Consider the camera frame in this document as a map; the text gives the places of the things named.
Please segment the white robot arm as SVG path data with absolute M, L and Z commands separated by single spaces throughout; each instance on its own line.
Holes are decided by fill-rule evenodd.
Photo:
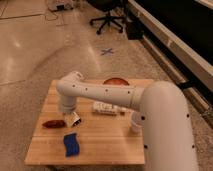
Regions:
M 153 82 L 146 87 L 93 84 L 73 71 L 57 82 L 56 89 L 59 110 L 65 114 L 75 110 L 79 97 L 138 112 L 146 171 L 199 171 L 187 100 L 175 84 L 168 81 Z

